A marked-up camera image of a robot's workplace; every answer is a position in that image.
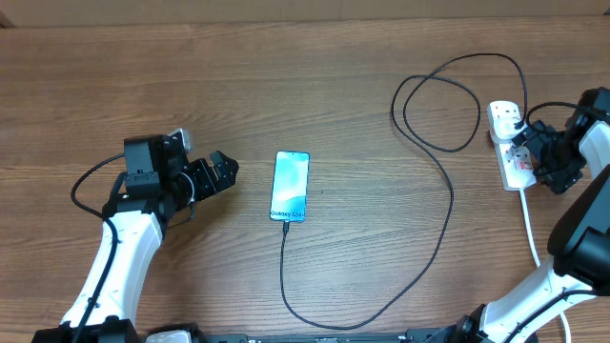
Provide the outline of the blue screen Galaxy smartphone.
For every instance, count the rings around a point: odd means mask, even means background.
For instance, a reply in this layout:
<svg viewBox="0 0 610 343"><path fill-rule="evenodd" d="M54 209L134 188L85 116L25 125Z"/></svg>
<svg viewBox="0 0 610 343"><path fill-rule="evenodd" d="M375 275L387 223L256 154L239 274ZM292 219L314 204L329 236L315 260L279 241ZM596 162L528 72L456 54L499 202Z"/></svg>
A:
<svg viewBox="0 0 610 343"><path fill-rule="evenodd" d="M303 222L311 156L307 152L279 151L275 156L270 218Z"/></svg>

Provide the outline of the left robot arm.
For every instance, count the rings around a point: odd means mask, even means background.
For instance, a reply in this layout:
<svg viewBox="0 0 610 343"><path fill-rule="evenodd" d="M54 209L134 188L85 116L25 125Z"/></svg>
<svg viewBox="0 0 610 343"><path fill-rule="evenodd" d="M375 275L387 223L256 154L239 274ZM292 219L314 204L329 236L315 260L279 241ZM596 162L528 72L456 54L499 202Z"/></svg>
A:
<svg viewBox="0 0 610 343"><path fill-rule="evenodd" d="M37 331L34 341L140 341L137 306L172 217L233 186L239 169L221 151L189 161L191 148L182 129L125 139L126 169L108 202L93 212L102 221L102 239L87 280L59 326Z"/></svg>

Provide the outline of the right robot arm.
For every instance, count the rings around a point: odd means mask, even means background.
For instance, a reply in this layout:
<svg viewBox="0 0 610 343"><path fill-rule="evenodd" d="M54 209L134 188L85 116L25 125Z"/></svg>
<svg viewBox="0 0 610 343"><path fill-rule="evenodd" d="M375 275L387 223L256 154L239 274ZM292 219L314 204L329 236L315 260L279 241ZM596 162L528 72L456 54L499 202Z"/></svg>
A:
<svg viewBox="0 0 610 343"><path fill-rule="evenodd" d="M547 258L501 299L481 305L433 342L535 342L536 332L569 308L609 294L609 90L585 91L563 131L528 117L515 104L488 106L490 134L505 190L535 183L562 194L589 168L591 184L560 218Z"/></svg>

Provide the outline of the white charger plug adapter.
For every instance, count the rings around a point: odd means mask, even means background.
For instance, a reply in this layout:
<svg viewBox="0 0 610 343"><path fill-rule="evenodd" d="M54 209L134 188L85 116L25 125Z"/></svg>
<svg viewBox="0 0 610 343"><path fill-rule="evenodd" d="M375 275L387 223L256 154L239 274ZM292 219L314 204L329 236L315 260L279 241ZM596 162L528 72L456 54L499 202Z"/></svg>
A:
<svg viewBox="0 0 610 343"><path fill-rule="evenodd" d="M514 118L493 117L490 122L491 139L495 144L507 144L523 129L524 123Z"/></svg>

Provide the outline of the white power strip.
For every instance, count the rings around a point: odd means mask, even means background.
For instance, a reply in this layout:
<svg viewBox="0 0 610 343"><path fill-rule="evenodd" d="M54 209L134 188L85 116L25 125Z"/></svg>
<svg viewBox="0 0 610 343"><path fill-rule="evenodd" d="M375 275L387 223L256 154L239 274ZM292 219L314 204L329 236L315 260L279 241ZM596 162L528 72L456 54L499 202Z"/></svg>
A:
<svg viewBox="0 0 610 343"><path fill-rule="evenodd" d="M514 118L521 121L519 106L509 101L499 100L491 102L486 112L489 127L493 117L502 119ZM494 143L494 147L498 160L500 179L506 191L525 190L536 184L534 168L530 152L527 148L523 146L515 148L511 142L507 144Z"/></svg>

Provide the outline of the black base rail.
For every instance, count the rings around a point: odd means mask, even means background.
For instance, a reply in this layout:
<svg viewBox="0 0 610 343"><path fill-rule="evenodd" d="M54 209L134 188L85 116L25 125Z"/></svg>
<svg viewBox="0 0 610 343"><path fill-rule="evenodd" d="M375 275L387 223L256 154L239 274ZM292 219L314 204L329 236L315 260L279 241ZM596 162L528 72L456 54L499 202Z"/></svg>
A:
<svg viewBox="0 0 610 343"><path fill-rule="evenodd" d="M145 343L422 343L451 342L454 327L411 329L405 333L289 334L248 336L246 334L204 334L198 328L179 328L150 333Z"/></svg>

